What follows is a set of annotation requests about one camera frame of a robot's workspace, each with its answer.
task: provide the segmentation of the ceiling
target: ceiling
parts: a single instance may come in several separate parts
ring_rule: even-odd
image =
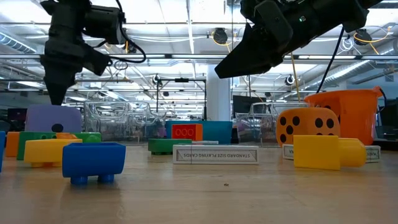
[[[2,0],[0,1],[0,34],[6,34],[18,42],[32,48],[37,54],[41,54],[44,43],[47,40],[51,17],[41,8],[39,0]],[[100,6],[117,7],[116,1],[91,0],[92,4]],[[240,15],[239,8],[224,8],[224,0],[120,0],[126,13],[127,24],[124,27],[130,38],[141,46],[147,54],[206,54],[226,55],[229,50],[239,44],[245,26],[245,18]],[[375,43],[375,48],[380,48],[395,39],[398,26],[388,30],[385,26],[398,21],[398,13],[395,7],[386,8],[387,4],[380,4],[371,9],[366,23],[366,29],[373,39],[387,38]],[[221,46],[215,44],[211,33],[215,28],[222,27],[229,37],[230,45]],[[315,39],[302,49],[294,52],[295,55],[331,55],[336,45],[341,28],[336,27],[323,36]],[[96,45],[102,40],[85,37],[90,45]],[[338,55],[374,55],[371,46],[353,45],[350,40],[345,40],[340,46]],[[123,49],[114,45],[105,45],[98,49],[104,54],[125,54]],[[21,54],[6,45],[0,45],[1,54]],[[40,80],[44,76],[44,70],[36,59],[0,59],[8,64],[2,64],[6,69],[12,66],[21,79]],[[155,88],[152,79],[158,75],[160,78],[196,78],[205,79],[208,73],[208,64],[218,63],[219,59],[200,59],[186,57],[185,59],[149,59],[146,63],[133,65],[125,71],[119,72],[109,67],[102,77],[83,70],[76,77],[81,80],[93,80],[93,82],[80,82],[74,89],[87,90],[86,92],[69,92],[68,96],[78,97],[81,100],[111,98],[100,92],[114,90],[118,95],[117,100],[144,100],[153,104],[155,92],[142,93],[141,90],[153,90]],[[295,64],[300,85],[311,82],[314,78],[323,75],[328,60],[298,60]],[[337,61],[333,68],[339,65],[347,65],[355,61]],[[285,85],[286,77],[293,74],[292,62],[287,59],[281,65],[273,68],[267,74],[253,75],[250,79],[251,88],[255,90],[290,90],[292,87]],[[234,94],[249,94],[247,91],[249,78],[241,77],[234,80]],[[27,83],[13,82],[9,88],[44,89],[41,83],[26,85]],[[174,83],[164,86],[163,91],[171,90],[169,96],[161,96],[164,102],[162,110],[171,110],[176,101],[181,100],[181,111],[201,111],[200,100],[204,99],[201,90],[204,84],[198,83]],[[191,90],[181,93],[173,90]],[[78,100],[67,98],[66,102],[78,103]]]

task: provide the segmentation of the metal frame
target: metal frame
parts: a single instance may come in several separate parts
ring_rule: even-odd
[[[203,112],[203,119],[207,121],[207,81],[204,79],[189,79],[189,78],[160,78],[156,82],[156,112],[159,112],[159,92],[162,91],[162,89],[169,84],[170,82],[181,82],[184,80],[184,82],[194,82],[195,84],[198,84],[197,82],[203,82],[205,84],[205,89],[200,88],[202,92],[205,93],[205,106],[203,107],[204,112]],[[165,81],[166,83],[163,84],[162,88],[159,88],[159,83]]]

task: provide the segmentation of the white pillar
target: white pillar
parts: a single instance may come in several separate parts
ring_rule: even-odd
[[[207,69],[207,118],[208,121],[231,121],[231,79],[218,78],[215,65]]]

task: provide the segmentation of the bucket handle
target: bucket handle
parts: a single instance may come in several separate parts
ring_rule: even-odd
[[[383,95],[383,97],[384,97],[384,107],[381,108],[381,110],[379,110],[379,111],[376,112],[376,113],[380,113],[380,112],[382,112],[382,111],[386,108],[386,106],[387,106],[387,97],[386,97],[386,94],[384,93],[384,91],[383,91],[380,87],[378,87],[377,90],[379,90],[379,91],[381,92],[381,94]]]

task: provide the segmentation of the green toy block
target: green toy block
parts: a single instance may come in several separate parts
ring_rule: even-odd
[[[83,143],[102,142],[101,133],[71,133],[71,134],[74,134],[78,139],[82,139]]]
[[[19,145],[18,145],[17,160],[24,160],[26,141],[40,140],[40,139],[55,139],[55,138],[57,138],[55,133],[40,133],[40,132],[21,131],[19,133]]]
[[[155,155],[172,154],[176,144],[192,144],[191,139],[150,139],[148,151]]]

